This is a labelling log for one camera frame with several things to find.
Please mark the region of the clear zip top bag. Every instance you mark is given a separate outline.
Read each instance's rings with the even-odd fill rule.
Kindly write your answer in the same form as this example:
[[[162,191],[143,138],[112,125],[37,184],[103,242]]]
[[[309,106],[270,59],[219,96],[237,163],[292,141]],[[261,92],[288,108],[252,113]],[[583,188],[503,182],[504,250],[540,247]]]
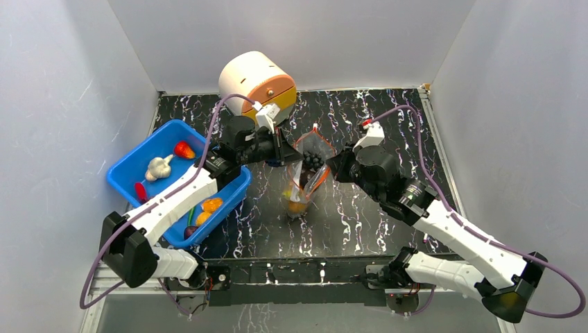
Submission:
[[[315,193],[331,172],[326,161],[335,155],[317,123],[295,142],[294,148],[302,154],[302,160],[287,167],[287,183],[282,192],[286,215],[291,219],[306,214]]]

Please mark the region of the orange tangerine toy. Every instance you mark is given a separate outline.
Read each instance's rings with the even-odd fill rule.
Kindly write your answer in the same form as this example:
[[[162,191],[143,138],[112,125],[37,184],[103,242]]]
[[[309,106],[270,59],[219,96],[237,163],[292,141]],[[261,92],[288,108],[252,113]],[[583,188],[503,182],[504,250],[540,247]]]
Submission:
[[[301,203],[289,200],[287,203],[286,212],[291,218],[297,218],[306,213],[308,203]]]

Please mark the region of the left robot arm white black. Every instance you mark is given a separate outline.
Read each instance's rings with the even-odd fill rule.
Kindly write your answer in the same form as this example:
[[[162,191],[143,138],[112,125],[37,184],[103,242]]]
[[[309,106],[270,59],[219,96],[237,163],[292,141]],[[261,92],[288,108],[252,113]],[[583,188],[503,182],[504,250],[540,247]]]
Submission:
[[[99,257],[130,288],[151,278],[177,278],[191,289],[207,280],[207,270],[185,250],[156,246],[158,239],[190,209],[222,192],[241,176],[244,166],[266,162],[284,167],[303,160],[278,126],[255,129],[253,120],[232,117],[217,142],[196,136],[202,148],[195,162],[172,185],[124,215],[105,217]]]

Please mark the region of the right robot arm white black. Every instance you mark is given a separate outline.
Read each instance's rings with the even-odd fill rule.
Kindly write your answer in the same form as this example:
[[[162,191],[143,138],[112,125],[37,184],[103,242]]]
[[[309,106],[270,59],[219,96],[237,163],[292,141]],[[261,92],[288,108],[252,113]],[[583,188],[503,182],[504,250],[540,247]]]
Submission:
[[[521,322],[544,271],[534,262],[540,254],[521,256],[493,246],[492,236],[445,207],[434,189],[403,175],[396,157],[381,146],[348,146],[325,163],[336,181],[357,185],[387,215],[430,234],[463,260],[405,248],[385,269],[397,286],[416,282],[451,289],[504,321]]]

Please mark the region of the crumpled orange food toy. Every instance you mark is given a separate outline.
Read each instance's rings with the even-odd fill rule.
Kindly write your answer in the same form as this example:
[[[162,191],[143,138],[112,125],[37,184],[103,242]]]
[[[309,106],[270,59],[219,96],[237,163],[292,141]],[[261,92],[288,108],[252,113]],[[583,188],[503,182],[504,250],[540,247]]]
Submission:
[[[195,218],[194,225],[197,228],[201,227],[203,224],[205,224],[209,220],[211,215],[212,215],[211,212],[206,212],[206,211],[199,213],[199,215],[197,215],[197,217]]]

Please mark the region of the round white drawer cabinet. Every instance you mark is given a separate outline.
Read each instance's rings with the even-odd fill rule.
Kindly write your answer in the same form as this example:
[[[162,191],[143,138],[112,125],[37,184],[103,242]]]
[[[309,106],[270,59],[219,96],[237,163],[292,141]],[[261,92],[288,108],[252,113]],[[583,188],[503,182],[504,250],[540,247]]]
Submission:
[[[277,104],[278,124],[290,117],[297,100],[294,79],[259,51],[248,51],[230,60],[220,73],[218,89],[222,98],[241,94],[262,105]]]

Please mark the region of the red orange pepper toy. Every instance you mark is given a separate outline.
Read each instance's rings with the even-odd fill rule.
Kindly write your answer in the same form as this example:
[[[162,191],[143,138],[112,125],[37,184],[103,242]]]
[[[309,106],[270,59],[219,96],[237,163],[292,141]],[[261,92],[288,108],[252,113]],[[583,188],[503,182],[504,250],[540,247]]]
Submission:
[[[190,147],[186,141],[178,142],[173,149],[173,154],[185,160],[192,160],[196,158],[195,151]]]

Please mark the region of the green bean toy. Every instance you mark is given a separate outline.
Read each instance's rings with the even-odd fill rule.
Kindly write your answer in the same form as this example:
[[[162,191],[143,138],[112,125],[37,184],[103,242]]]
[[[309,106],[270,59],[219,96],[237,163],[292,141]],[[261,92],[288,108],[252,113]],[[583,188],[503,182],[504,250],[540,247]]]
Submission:
[[[192,223],[193,223],[193,215],[194,215],[195,210],[196,210],[196,208],[195,207],[192,207],[191,210],[189,211],[188,219],[187,219],[187,225],[188,226],[191,226]]]

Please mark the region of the purple mangosteen toy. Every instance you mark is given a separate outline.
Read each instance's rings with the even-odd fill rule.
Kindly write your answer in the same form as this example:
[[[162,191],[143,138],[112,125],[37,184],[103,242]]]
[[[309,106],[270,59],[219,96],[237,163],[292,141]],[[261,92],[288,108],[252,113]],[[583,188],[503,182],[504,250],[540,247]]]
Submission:
[[[195,225],[187,226],[183,232],[184,240],[189,239],[197,230],[198,230],[198,226],[195,226]]]

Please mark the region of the white garlic toy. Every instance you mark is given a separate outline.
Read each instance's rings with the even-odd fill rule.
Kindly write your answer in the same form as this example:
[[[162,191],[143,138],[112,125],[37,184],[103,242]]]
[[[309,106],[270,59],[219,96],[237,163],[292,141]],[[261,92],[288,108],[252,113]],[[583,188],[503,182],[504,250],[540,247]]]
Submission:
[[[170,154],[166,157],[154,157],[147,166],[145,172],[145,179],[149,182],[155,182],[156,180],[167,178],[171,175],[171,160],[174,158],[174,154]]]

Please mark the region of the red chili toy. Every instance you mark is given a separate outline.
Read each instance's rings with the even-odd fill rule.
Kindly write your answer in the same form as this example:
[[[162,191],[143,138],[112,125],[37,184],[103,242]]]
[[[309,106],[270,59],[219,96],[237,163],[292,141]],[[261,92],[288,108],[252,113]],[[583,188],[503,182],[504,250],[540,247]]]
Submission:
[[[144,185],[141,182],[136,182],[134,184],[134,189],[135,189],[135,193],[137,195],[137,200],[141,204],[144,204],[149,200],[146,188],[144,187]]]

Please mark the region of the blue plastic bin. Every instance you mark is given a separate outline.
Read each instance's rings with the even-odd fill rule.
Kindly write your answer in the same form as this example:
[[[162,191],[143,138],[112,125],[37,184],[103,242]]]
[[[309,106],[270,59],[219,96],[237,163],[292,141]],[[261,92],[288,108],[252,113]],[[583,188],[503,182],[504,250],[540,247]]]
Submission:
[[[139,207],[142,201],[137,197],[135,184],[140,182],[146,190],[146,195],[153,198],[163,192],[168,186],[180,179],[195,160],[173,158],[170,162],[171,175],[163,180],[149,182],[144,174],[148,163],[155,157],[166,157],[173,153],[175,145],[185,141],[197,155],[201,155],[205,137],[187,123],[174,119],[166,122],[151,136],[132,149],[128,154],[114,163],[106,174],[106,180],[133,207]],[[225,186],[213,197],[223,200],[214,214],[200,226],[190,238],[184,238],[184,230],[188,226],[189,215],[186,213],[163,234],[168,243],[176,248],[188,248],[201,244],[245,199],[246,191],[252,182],[252,174],[246,166],[241,167],[241,175]]]

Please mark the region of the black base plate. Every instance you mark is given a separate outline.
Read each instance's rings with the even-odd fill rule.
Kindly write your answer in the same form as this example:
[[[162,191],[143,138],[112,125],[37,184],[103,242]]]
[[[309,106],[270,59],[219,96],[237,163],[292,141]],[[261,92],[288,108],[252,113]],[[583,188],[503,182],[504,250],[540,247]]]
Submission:
[[[389,255],[210,259],[200,280],[217,307],[349,303],[411,311],[424,287],[396,280],[391,261]]]

